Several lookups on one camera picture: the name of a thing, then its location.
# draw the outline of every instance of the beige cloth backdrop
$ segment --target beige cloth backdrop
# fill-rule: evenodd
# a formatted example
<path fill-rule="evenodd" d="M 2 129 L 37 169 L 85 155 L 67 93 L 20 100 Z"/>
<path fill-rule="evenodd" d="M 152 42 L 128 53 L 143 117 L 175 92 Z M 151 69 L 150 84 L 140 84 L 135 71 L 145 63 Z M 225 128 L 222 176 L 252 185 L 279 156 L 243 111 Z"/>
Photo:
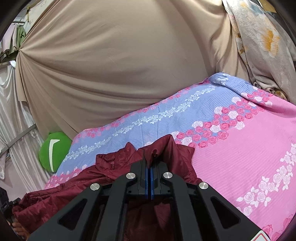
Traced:
<path fill-rule="evenodd" d="M 221 0 L 54 0 L 16 79 L 42 136 L 73 138 L 215 72 L 249 80 Z"/>

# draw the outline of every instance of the red fabric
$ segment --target red fabric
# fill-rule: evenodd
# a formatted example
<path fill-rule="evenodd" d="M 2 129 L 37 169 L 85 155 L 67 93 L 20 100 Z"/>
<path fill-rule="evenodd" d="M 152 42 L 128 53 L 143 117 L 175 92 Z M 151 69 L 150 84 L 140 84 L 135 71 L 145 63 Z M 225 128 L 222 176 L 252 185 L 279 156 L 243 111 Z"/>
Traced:
<path fill-rule="evenodd" d="M 171 135 L 166 135 L 138 150 L 128 142 L 117 152 L 98 154 L 96 164 L 86 168 L 78 176 L 56 188 L 26 194 L 13 208 L 13 214 L 32 233 L 92 183 L 109 184 L 128 173 L 131 164 L 142 159 L 143 151 L 149 166 L 153 159 L 162 155 L 172 173 L 183 177 L 188 183 L 201 182 L 191 164 L 194 148 L 177 145 Z M 169 204 L 160 201 L 130 203 L 125 240 L 173 240 L 169 217 Z"/>

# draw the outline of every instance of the floral bedsheet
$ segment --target floral bedsheet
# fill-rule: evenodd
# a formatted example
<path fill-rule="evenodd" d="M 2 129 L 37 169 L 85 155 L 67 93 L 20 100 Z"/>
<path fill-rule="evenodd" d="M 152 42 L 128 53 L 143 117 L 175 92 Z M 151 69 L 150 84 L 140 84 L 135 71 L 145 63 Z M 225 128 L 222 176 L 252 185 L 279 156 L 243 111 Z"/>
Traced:
<path fill-rule="evenodd" d="M 296 212 L 296 106 L 224 73 L 79 133 L 45 188 L 78 175 L 98 153 L 166 134 L 194 147 L 197 176 L 277 240 Z"/>

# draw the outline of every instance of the silver screw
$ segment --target silver screw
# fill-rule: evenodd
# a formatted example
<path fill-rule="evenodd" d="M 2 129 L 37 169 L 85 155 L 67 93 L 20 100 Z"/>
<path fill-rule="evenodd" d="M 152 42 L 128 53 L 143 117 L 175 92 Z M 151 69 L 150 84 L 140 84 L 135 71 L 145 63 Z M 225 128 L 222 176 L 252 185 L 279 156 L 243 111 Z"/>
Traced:
<path fill-rule="evenodd" d="M 98 183 L 91 184 L 91 190 L 95 191 L 95 190 L 98 190 L 99 188 L 100 188 L 100 184 Z"/>
<path fill-rule="evenodd" d="M 132 173 L 132 172 L 129 172 L 127 175 L 126 175 L 126 178 L 127 179 L 134 179 L 136 177 L 136 174 Z"/>
<path fill-rule="evenodd" d="M 173 174 L 172 174 L 171 172 L 165 172 L 165 173 L 163 174 L 163 177 L 164 177 L 164 178 L 167 178 L 167 179 L 172 178 L 172 176 L 173 176 Z"/>
<path fill-rule="evenodd" d="M 209 187 L 209 184 L 202 182 L 198 186 L 200 187 L 200 189 L 207 189 Z"/>

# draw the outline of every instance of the green cushion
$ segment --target green cushion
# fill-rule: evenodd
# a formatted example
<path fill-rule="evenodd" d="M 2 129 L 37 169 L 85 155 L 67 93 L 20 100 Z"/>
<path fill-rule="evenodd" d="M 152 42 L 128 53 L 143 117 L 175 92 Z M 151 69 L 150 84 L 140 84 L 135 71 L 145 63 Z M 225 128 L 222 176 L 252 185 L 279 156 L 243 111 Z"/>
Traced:
<path fill-rule="evenodd" d="M 44 169 L 56 172 L 68 154 L 71 139 L 63 132 L 49 134 L 39 151 L 39 161 Z"/>

